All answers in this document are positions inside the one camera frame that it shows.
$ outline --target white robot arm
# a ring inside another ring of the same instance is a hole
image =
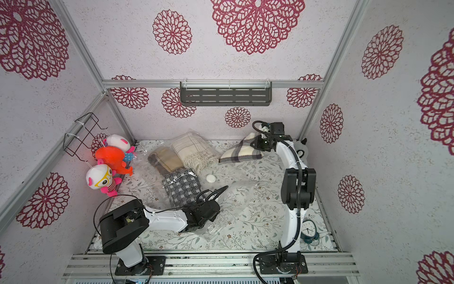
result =
[[[290,145],[290,147],[293,147],[293,149],[295,149],[292,141],[287,141],[287,143]],[[300,163],[303,169],[307,168],[307,166],[301,161],[301,159],[299,158],[298,160],[295,159],[291,150],[289,150],[288,147],[284,145],[282,142],[278,142],[276,144],[276,153],[281,158],[286,169],[297,169],[298,168],[296,165],[297,163]],[[307,209],[304,208],[301,209],[300,222],[303,222],[306,211]],[[296,208],[290,209],[289,207],[286,207],[286,212],[284,216],[284,231],[281,237],[282,247],[285,247],[288,244],[290,244],[293,238],[295,237],[297,228],[296,214],[297,214]],[[296,253],[300,251],[300,238],[297,238],[295,243],[287,251],[289,253]]]
[[[139,199],[129,201],[100,218],[103,252],[120,258],[123,275],[146,273],[150,264],[136,238],[149,226],[153,230],[187,233],[203,227],[208,220],[213,222],[221,210],[215,199],[225,189],[220,189],[213,199],[180,210],[156,210]]]

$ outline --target floral tablecloth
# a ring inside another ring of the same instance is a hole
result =
[[[150,151],[163,140],[143,140],[138,144],[137,151]],[[208,141],[217,151],[223,153],[238,141]],[[281,184],[284,168],[280,158],[273,152],[264,152],[261,160],[233,164],[235,171],[228,172],[228,167],[219,167],[215,176],[225,176],[232,180],[244,180],[244,176],[256,181],[258,186],[251,193],[247,207],[239,215],[230,218],[227,227],[212,237],[206,238],[193,233],[175,233],[166,230],[146,230],[139,237],[138,242],[143,249],[190,249],[190,250],[264,250],[274,249],[282,236],[282,224],[285,208],[281,202]],[[159,194],[155,189],[160,184],[148,185],[138,173],[125,176],[120,186],[120,194],[138,196],[144,203],[156,209],[168,208],[166,196]],[[117,197],[110,210],[129,201],[130,197]],[[302,251],[330,251],[335,250],[331,243],[323,221],[317,200],[310,205],[305,219],[311,219],[317,226],[320,239],[312,244],[301,241]],[[100,237],[94,243],[95,249],[102,249]]]

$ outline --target stuffed animal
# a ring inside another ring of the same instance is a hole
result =
[[[88,170],[85,179],[87,184],[92,189],[100,189],[102,193],[109,197],[116,196],[118,192],[115,190],[117,184],[122,182],[121,178],[114,178],[115,170],[111,169],[106,164],[97,164]]]
[[[113,146],[101,147],[94,153],[98,160],[98,164],[107,164],[119,174],[133,175],[133,168],[126,167],[126,162],[123,161],[124,153],[120,148]]]
[[[124,152],[123,161],[129,162],[132,161],[135,157],[134,150],[136,149],[122,136],[114,134],[110,135],[103,141],[105,146],[113,146],[121,149]]]

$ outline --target plaid blanket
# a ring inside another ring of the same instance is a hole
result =
[[[197,174],[207,165],[217,164],[219,157],[202,137],[193,132],[178,137],[172,142],[172,148],[184,167],[194,169]]]
[[[200,181],[192,169],[167,174],[163,180],[164,188],[172,206],[180,207],[196,203],[201,192]]]
[[[241,142],[222,154],[219,162],[221,164],[239,163],[251,160],[258,160],[263,157],[261,151],[251,147],[251,142],[254,141],[255,134],[251,132]]]

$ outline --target plaid cushion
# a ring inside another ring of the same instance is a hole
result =
[[[254,141],[254,138],[255,134],[251,132],[248,136],[241,140],[239,144],[233,146],[222,154],[219,162],[221,164],[228,164],[261,159],[263,157],[262,152],[251,147],[251,142]]]

